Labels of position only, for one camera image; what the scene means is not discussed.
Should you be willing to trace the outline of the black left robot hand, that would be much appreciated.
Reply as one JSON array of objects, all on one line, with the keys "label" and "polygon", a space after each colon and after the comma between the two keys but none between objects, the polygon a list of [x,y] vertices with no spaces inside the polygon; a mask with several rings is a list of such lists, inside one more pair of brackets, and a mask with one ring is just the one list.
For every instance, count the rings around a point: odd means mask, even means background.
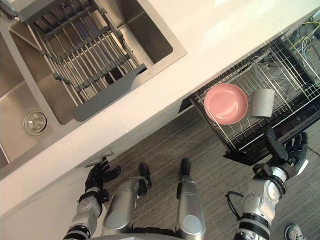
[{"label": "black left robot hand", "polygon": [[104,184],[115,180],[121,174],[121,166],[117,165],[115,168],[110,169],[108,160],[103,160],[97,163],[89,171],[85,181],[85,193],[102,191]]}]

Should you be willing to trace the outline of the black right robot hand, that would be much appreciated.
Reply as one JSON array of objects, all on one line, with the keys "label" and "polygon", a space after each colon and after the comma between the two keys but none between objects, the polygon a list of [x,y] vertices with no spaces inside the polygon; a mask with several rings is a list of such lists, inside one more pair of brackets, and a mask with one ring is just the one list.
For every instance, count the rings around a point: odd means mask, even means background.
[{"label": "black right robot hand", "polygon": [[277,140],[274,129],[269,127],[264,132],[264,141],[272,155],[267,163],[283,170],[287,180],[299,175],[301,168],[306,166],[308,134],[305,131],[283,145]]}]

